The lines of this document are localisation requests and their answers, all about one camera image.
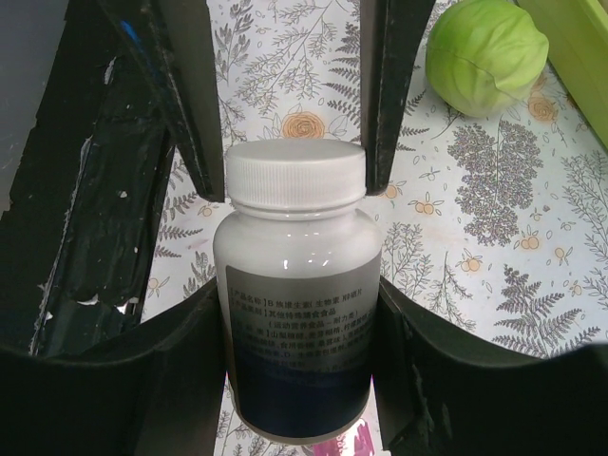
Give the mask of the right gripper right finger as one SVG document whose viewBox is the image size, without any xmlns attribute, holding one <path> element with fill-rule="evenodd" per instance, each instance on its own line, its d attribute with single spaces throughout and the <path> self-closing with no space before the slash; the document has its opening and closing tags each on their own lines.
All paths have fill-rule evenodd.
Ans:
<svg viewBox="0 0 608 456">
<path fill-rule="evenodd" d="M 607 348 L 550 359 L 509 351 L 382 281 L 371 352 L 393 455 L 603 455 Z"/>
</svg>

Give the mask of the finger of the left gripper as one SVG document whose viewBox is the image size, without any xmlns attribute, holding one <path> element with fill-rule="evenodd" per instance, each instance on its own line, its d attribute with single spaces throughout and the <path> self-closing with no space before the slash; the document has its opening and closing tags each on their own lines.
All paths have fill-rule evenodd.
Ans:
<svg viewBox="0 0 608 456">
<path fill-rule="evenodd" d="M 367 194 L 389 185 L 415 58 L 433 0 L 363 3 L 363 148 Z"/>
<path fill-rule="evenodd" d="M 106 0 L 202 198 L 225 200 L 223 145 L 210 12 L 200 0 Z"/>
</svg>

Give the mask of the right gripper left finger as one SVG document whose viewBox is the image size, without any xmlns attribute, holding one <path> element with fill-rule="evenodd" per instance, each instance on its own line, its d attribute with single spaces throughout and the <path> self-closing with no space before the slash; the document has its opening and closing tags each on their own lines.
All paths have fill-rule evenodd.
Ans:
<svg viewBox="0 0 608 456">
<path fill-rule="evenodd" d="M 1 350 L 4 455 L 211 455 L 225 362 L 218 286 L 78 355 Z"/>
</svg>

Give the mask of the pink weekly pill organizer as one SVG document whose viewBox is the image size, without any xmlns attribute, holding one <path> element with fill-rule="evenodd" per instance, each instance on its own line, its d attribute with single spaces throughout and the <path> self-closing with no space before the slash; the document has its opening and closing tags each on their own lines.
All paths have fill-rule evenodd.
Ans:
<svg viewBox="0 0 608 456">
<path fill-rule="evenodd" d="M 344 433 L 313 446 L 314 456 L 372 456 L 375 454 L 368 423 L 360 418 Z"/>
</svg>

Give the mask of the white pill bottle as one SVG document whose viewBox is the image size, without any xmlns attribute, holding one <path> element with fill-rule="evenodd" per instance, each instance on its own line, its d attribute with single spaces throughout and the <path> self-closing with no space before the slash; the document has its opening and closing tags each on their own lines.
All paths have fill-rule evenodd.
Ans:
<svg viewBox="0 0 608 456">
<path fill-rule="evenodd" d="M 244 142 L 225 157 L 233 212 L 213 240 L 234 408 L 255 432 L 317 443 L 349 428 L 371 389 L 383 237 L 359 205 L 350 142 Z"/>
</svg>

